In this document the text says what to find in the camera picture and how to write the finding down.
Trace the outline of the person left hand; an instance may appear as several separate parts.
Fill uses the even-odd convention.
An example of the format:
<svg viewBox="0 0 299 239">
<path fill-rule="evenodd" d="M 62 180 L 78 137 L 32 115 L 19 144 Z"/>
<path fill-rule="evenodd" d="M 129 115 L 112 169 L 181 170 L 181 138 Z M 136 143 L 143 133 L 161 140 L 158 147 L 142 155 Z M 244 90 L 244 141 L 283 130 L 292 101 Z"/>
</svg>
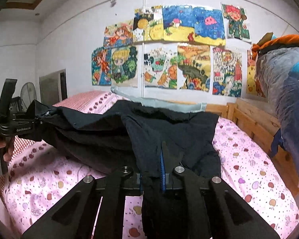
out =
<svg viewBox="0 0 299 239">
<path fill-rule="evenodd" d="M 0 138 L 0 149 L 1 148 L 5 149 L 4 160 L 10 162 L 14 151 L 14 137 L 11 138 L 9 142 L 6 142 L 4 138 Z"/>
</svg>

